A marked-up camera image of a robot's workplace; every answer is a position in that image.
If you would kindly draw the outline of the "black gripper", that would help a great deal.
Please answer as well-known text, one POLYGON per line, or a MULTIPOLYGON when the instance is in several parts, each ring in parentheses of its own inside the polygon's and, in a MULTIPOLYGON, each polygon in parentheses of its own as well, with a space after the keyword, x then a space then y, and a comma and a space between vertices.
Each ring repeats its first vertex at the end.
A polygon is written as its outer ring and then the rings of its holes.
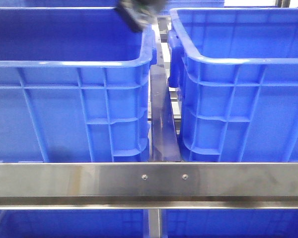
POLYGON ((166 0, 119 0, 115 10, 134 32, 142 32, 166 6, 166 0))

